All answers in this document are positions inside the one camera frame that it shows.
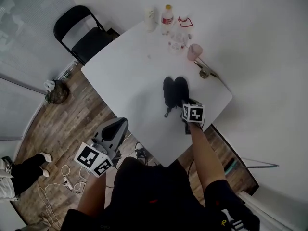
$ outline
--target trash bag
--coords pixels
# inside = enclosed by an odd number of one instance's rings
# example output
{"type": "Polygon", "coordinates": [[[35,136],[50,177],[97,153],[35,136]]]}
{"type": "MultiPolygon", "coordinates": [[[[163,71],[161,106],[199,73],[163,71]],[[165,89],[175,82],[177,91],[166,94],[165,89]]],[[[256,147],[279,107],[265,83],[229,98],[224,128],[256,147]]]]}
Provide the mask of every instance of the trash bag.
{"type": "Polygon", "coordinates": [[[45,100],[48,103],[55,103],[55,104],[63,103],[68,97],[69,89],[62,81],[55,79],[53,81],[56,83],[55,87],[51,92],[47,91],[45,100]]]}

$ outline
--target clear plastic cup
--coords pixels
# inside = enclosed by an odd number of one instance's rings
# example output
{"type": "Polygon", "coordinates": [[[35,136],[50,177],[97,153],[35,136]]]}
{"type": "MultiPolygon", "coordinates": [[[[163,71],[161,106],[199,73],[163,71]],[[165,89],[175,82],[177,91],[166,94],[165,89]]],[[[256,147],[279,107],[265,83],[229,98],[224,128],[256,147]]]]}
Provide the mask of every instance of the clear plastic cup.
{"type": "Polygon", "coordinates": [[[203,52],[203,49],[200,45],[198,44],[192,44],[187,53],[187,58],[190,61],[195,61],[203,52]]]}

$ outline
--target forearm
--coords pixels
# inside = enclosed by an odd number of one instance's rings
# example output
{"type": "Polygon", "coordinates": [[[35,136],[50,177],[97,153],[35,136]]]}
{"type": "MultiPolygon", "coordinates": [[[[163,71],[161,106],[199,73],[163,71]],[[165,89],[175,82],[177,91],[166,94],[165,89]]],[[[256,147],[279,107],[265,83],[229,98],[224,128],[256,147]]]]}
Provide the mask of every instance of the forearm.
{"type": "Polygon", "coordinates": [[[96,217],[104,210],[106,192],[106,174],[99,178],[90,175],[77,210],[91,217],[96,217]]]}
{"type": "Polygon", "coordinates": [[[193,143],[193,157],[199,180],[204,191],[210,183],[216,180],[225,180],[225,172],[203,131],[194,124],[190,124],[190,130],[193,143]]]}

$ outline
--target white table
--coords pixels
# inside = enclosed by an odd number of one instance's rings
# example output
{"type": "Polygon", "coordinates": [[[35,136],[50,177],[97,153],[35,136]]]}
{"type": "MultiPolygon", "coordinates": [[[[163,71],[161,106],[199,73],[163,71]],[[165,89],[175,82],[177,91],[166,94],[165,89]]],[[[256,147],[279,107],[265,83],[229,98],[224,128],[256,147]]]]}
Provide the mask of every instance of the white table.
{"type": "Polygon", "coordinates": [[[164,118],[164,79],[186,78],[190,97],[205,105],[204,130],[232,99],[218,78],[199,76],[200,68],[187,59],[187,49],[178,56],[170,54],[168,39],[159,26],[147,33],[143,22],[139,23],[81,69],[111,110],[128,119],[130,132],[165,167],[186,151],[192,140],[185,135],[181,109],[172,109],[164,118]]]}

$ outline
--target power strip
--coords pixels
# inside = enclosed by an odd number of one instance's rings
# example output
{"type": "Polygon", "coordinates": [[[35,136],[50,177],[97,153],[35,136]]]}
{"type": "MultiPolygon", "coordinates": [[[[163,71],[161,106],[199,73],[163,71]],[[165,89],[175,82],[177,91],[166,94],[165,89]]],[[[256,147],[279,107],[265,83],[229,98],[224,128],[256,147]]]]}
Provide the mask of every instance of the power strip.
{"type": "Polygon", "coordinates": [[[66,178],[65,176],[63,177],[64,179],[64,185],[67,186],[69,188],[69,190],[73,189],[73,185],[71,184],[71,182],[68,180],[68,178],[66,178]]]}

